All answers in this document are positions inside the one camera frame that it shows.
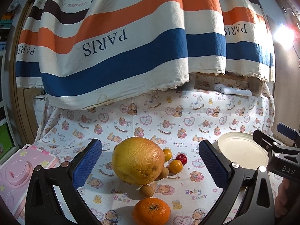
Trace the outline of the person's right hand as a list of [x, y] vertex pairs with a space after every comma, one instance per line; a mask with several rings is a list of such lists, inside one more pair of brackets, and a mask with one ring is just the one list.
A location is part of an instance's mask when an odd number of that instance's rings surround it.
[[295, 200], [299, 196], [299, 183], [283, 178], [278, 188], [278, 195], [275, 199], [275, 217], [285, 216], [290, 210]]

